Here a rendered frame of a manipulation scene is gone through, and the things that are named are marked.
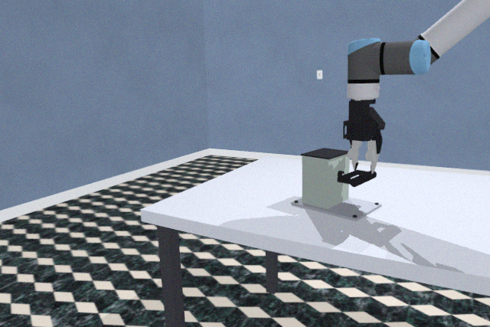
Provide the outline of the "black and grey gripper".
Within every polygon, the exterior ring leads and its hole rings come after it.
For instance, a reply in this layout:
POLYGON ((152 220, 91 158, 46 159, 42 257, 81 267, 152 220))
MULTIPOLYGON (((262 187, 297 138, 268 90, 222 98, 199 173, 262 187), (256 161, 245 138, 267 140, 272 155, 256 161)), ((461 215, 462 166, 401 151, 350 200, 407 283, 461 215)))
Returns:
POLYGON ((378 123, 369 115, 369 106, 370 104, 375 104, 376 99, 361 100, 361 102, 351 99, 351 101, 349 101, 349 121, 347 120, 343 123, 343 139, 348 139, 351 144, 347 157, 351 159, 353 169, 356 171, 361 141, 367 141, 365 158, 371 162, 371 174, 373 174, 382 146, 381 129, 378 129, 378 123), (346 135, 345 126, 347 126, 346 135))

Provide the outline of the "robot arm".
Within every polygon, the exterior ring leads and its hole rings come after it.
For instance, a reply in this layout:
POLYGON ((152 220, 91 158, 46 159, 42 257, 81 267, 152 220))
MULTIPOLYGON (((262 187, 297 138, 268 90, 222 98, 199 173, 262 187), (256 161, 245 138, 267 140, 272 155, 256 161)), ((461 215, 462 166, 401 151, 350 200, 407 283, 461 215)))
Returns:
POLYGON ((380 75, 428 73, 432 63, 489 17, 490 0, 462 0, 413 41, 352 41, 347 55, 347 98, 378 98, 380 75))

